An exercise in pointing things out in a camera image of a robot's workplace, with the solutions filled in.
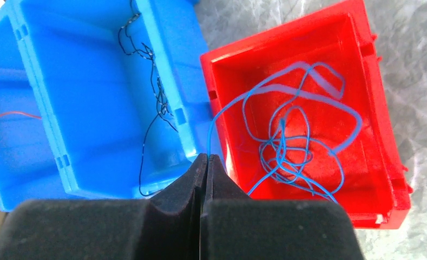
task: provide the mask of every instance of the blue wire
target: blue wire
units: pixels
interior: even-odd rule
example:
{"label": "blue wire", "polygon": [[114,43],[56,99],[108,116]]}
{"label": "blue wire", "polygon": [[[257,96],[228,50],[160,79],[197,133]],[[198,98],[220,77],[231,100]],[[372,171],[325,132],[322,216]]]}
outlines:
{"label": "blue wire", "polygon": [[[338,78],[342,82],[340,90],[337,90],[333,85],[331,85],[328,81],[326,81],[325,78],[323,76],[321,76],[315,70],[315,67],[324,67],[324,68],[328,69],[336,78]],[[300,82],[300,84],[299,84],[299,86],[298,86],[298,88],[293,88],[293,87],[286,86],[283,84],[269,84],[269,85],[265,86],[265,84],[269,83],[270,81],[272,81],[272,80],[274,80],[280,76],[283,76],[283,75],[285,75],[285,74],[287,74],[293,70],[296,70],[296,69],[303,69],[306,71],[301,82]],[[328,95],[333,97],[333,99],[326,97],[326,96],[323,96],[323,95],[313,94],[313,93],[309,93],[309,92],[302,90],[303,85],[304,85],[308,76],[313,78],[315,80],[315,82],[320,87],[322,87],[322,89],[324,91],[326,91],[328,93]],[[344,180],[345,180],[344,170],[342,169],[342,166],[341,166],[339,158],[337,157],[337,154],[339,152],[343,151],[345,148],[349,147],[350,144],[352,144],[352,142],[358,136],[360,129],[361,129],[361,126],[362,126],[361,116],[352,108],[350,108],[350,107],[348,107],[348,106],[346,106],[346,105],[344,105],[338,101],[338,100],[342,99],[342,97],[344,95],[344,91],[345,91],[345,80],[344,80],[344,78],[338,72],[336,72],[333,68],[331,68],[328,64],[322,63],[322,62],[316,62],[310,66],[306,62],[302,62],[302,61],[295,62],[295,63],[291,64],[290,66],[286,67],[285,69],[278,71],[277,73],[275,73],[275,74],[269,76],[268,78],[264,79],[263,81],[258,83],[256,86],[254,86],[250,91],[247,91],[247,92],[237,96],[234,100],[232,100],[230,103],[228,103],[213,118],[212,123],[210,125],[210,128],[208,130],[208,134],[207,134],[207,155],[210,156],[210,154],[211,154],[211,136],[212,136],[212,132],[213,132],[213,128],[214,128],[216,120],[219,118],[219,116],[222,113],[224,113],[226,110],[231,108],[234,104],[243,100],[242,115],[244,117],[245,127],[246,127],[247,132],[250,135],[250,137],[253,140],[261,143],[259,145],[259,148],[258,148],[260,163],[261,163],[264,171],[267,173],[260,180],[258,180],[256,182],[256,184],[249,190],[248,195],[250,195],[264,180],[271,177],[272,179],[274,179],[280,183],[284,183],[287,185],[297,187],[299,189],[311,192],[313,196],[318,195],[318,196],[321,196],[325,199],[329,199],[329,200],[337,203],[333,194],[335,194],[336,192],[338,192],[342,188],[342,186],[344,184]],[[285,93],[285,94],[289,94],[289,95],[293,95],[293,96],[288,101],[282,103],[282,105],[280,105],[274,111],[273,115],[271,116],[270,122],[269,122],[268,139],[266,140],[266,139],[258,138],[251,133],[250,128],[248,126],[248,120],[247,120],[246,115],[245,115],[245,105],[246,105],[246,102],[248,101],[248,99],[252,95],[260,95],[260,94],[265,94],[268,92],[281,92],[281,93]],[[331,149],[330,147],[328,147],[328,145],[326,145],[322,141],[315,139],[315,138],[310,136],[310,132],[311,132],[310,131],[310,124],[308,122],[307,115],[305,114],[302,107],[291,106],[286,110],[285,115],[282,118],[280,118],[279,127],[275,130],[275,132],[273,134],[271,134],[272,122],[274,121],[274,118],[279,114],[279,112],[284,107],[290,105],[298,97],[308,99],[308,100],[318,101],[321,103],[325,103],[327,105],[336,107],[342,111],[349,113],[356,120],[356,126],[355,126],[354,130],[341,144],[339,144],[335,148]],[[293,111],[298,111],[303,116],[304,121],[306,123],[306,131],[307,131],[307,133],[305,135],[285,136],[285,126],[288,122],[289,115]],[[287,145],[288,141],[297,140],[297,139],[306,140],[304,148],[292,147],[292,146]],[[334,158],[336,164],[339,167],[340,175],[341,175],[341,181],[340,181],[338,187],[336,189],[334,189],[334,191],[332,191],[332,192],[328,191],[326,188],[324,188],[318,182],[316,182],[316,181],[314,181],[314,180],[303,175],[304,167],[308,163],[310,163],[313,159],[313,154],[312,154],[312,152],[309,151],[309,145],[311,142],[314,142],[318,145],[321,145],[323,148],[325,148],[327,150],[327,153]],[[267,147],[271,147],[274,150],[275,158],[271,158],[268,160],[265,159],[264,151],[266,150]],[[286,155],[287,155],[287,152],[291,152],[291,151],[304,152],[303,161],[302,162],[288,161],[286,159]],[[281,175],[279,173],[279,170],[290,174],[292,176],[292,179],[288,179],[288,177]],[[295,182],[298,179],[303,180],[308,185],[308,188],[296,184]],[[313,186],[316,186],[323,193],[315,191]]]}

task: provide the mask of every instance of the black wire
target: black wire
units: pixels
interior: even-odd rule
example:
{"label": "black wire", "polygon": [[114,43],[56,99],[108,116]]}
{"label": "black wire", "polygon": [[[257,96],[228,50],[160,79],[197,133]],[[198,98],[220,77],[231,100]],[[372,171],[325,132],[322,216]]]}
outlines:
{"label": "black wire", "polygon": [[[162,119],[164,122],[166,122],[175,132],[178,133],[176,127],[174,125],[172,125],[172,123],[165,118],[165,115],[168,114],[170,116],[173,116],[173,114],[170,112],[169,110],[169,104],[168,104],[168,99],[167,96],[164,92],[164,88],[162,86],[162,82],[161,82],[161,78],[159,76],[156,77],[156,85],[157,85],[157,89],[154,86],[154,82],[153,82],[153,77],[154,77],[154,70],[156,67],[156,63],[155,63],[155,57],[154,57],[154,52],[153,50],[151,50],[151,48],[149,46],[147,46],[144,43],[141,43],[143,45],[143,49],[139,49],[135,46],[134,40],[132,38],[132,35],[130,35],[128,33],[128,28],[129,26],[135,22],[136,20],[138,20],[138,18],[141,16],[141,13],[136,12],[134,10],[134,6],[133,6],[133,1],[134,0],[130,0],[130,9],[132,10],[133,16],[131,18],[129,18],[129,20],[127,20],[126,24],[124,26],[122,26],[119,31],[117,32],[117,39],[118,39],[118,43],[119,46],[121,47],[122,51],[130,56],[133,54],[138,54],[140,57],[142,57],[145,60],[149,60],[151,61],[151,73],[149,76],[149,82],[151,84],[151,88],[153,90],[153,94],[154,97],[156,98],[156,116],[154,117],[154,119],[151,121],[151,123],[149,124],[146,133],[144,135],[143,138],[143,145],[142,145],[142,158],[141,158],[141,164],[140,164],[140,172],[139,172],[139,192],[142,196],[144,197],[148,197],[153,195],[154,193],[151,194],[143,194],[143,192],[141,191],[141,174],[142,174],[142,170],[143,170],[143,160],[144,160],[144,146],[146,143],[146,138],[148,136],[149,130],[151,129],[151,126],[154,124],[154,122],[156,121],[157,118]],[[124,31],[124,35],[125,37],[129,40],[133,50],[132,51],[127,51],[124,47],[124,45],[122,44],[122,31]]]}
{"label": "black wire", "polygon": [[144,134],[144,138],[143,138],[143,145],[142,145],[142,159],[141,159],[141,163],[140,163],[140,172],[139,172],[139,192],[143,197],[149,197],[151,195],[153,195],[154,193],[150,193],[150,194],[143,194],[143,192],[141,191],[141,173],[143,170],[143,159],[144,159],[144,145],[146,143],[146,137],[148,136],[149,133],[149,129],[151,128],[151,126],[154,124],[154,122],[157,119],[157,115],[154,117],[154,119],[151,121],[151,123],[149,123],[148,128],[146,129],[146,133]]}

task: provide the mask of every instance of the black foam pad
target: black foam pad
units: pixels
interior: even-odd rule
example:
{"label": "black foam pad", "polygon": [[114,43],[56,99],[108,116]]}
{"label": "black foam pad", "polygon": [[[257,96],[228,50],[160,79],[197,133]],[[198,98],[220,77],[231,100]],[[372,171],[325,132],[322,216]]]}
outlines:
{"label": "black foam pad", "polygon": [[327,201],[212,200],[202,259],[363,259],[353,226]]}

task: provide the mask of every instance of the plastic box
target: plastic box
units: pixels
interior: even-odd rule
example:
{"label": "plastic box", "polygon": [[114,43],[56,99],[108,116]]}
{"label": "plastic box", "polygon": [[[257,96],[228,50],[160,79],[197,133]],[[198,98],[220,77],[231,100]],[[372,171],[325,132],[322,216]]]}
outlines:
{"label": "plastic box", "polygon": [[[321,61],[340,72],[346,80],[342,102],[361,115],[363,125],[354,143],[338,154],[345,171],[345,184],[334,196],[355,227],[394,229],[401,225],[411,207],[411,189],[406,184],[393,137],[375,38],[363,1],[348,0],[210,51],[201,57],[201,62],[215,114],[236,96],[296,61],[309,64]],[[297,86],[303,74],[303,70],[295,71],[272,82]],[[310,80],[303,87],[305,91],[321,94],[318,89]],[[246,107],[254,122],[250,120],[251,131],[266,136],[272,113],[288,99],[288,95],[276,92],[251,97]],[[296,102],[308,116],[311,135],[329,145],[344,140],[355,125],[340,110],[322,107],[323,104],[305,106],[304,99]],[[259,163],[259,143],[246,133],[241,104],[227,110],[216,126],[228,174],[248,192],[265,172]],[[302,134],[305,127],[302,118],[295,118],[285,131]],[[309,165],[307,172],[318,183],[327,188],[339,184],[338,167],[325,151],[314,154]],[[271,178],[258,186],[252,198],[323,199]]]}
{"label": "plastic box", "polygon": [[[25,69],[33,91],[27,89],[27,106],[36,109],[36,100],[69,194],[141,197],[143,138],[157,113],[150,85],[152,63],[137,54],[126,55],[118,43],[119,29],[133,16],[129,2],[8,0],[0,10],[0,23],[5,21],[0,37],[8,38],[4,47],[10,49],[0,51],[0,57],[22,57],[17,68]],[[199,61],[207,46],[195,2],[130,2],[141,16],[129,26],[129,34],[137,47],[144,43],[154,52],[153,82],[159,75],[174,114],[170,121],[178,130],[160,119],[152,125],[144,149],[143,194],[169,185],[206,151],[212,112]],[[128,39],[122,42],[129,47]]]}

